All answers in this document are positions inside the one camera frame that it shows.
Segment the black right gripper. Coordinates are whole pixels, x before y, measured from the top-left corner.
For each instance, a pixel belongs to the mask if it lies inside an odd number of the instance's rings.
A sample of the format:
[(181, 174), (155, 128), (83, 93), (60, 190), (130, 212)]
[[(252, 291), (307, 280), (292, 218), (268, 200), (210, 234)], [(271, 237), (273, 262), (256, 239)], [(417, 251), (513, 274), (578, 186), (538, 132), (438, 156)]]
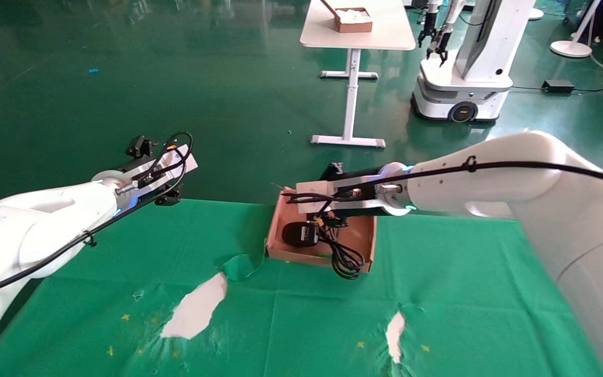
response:
[(344, 171), (343, 162), (331, 162), (327, 165), (321, 179), (333, 181), (333, 193), (341, 191), (340, 196), (354, 198), (349, 202), (333, 203), (333, 212), (311, 213), (309, 221), (318, 225), (321, 231), (341, 229), (349, 226), (347, 218), (340, 216), (385, 216), (383, 203), (377, 200), (375, 185), (361, 186), (344, 191), (345, 186), (353, 186), (380, 179), (382, 167)]

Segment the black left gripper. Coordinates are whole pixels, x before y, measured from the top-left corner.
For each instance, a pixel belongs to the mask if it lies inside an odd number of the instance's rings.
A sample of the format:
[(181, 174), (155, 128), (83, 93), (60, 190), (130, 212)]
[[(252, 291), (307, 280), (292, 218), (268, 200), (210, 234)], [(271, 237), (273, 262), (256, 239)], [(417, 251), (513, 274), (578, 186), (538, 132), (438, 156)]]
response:
[[(151, 139), (146, 138), (144, 135), (138, 135), (130, 141), (129, 145), (125, 149), (125, 155), (132, 159), (148, 158), (152, 156), (154, 148), (157, 143)], [(116, 172), (119, 175), (125, 174), (141, 174), (149, 169), (150, 160), (131, 160), (126, 162), (124, 165), (116, 167)], [(182, 185), (165, 185), (161, 188), (161, 192), (155, 196), (155, 205), (171, 207), (181, 201), (181, 190)]]

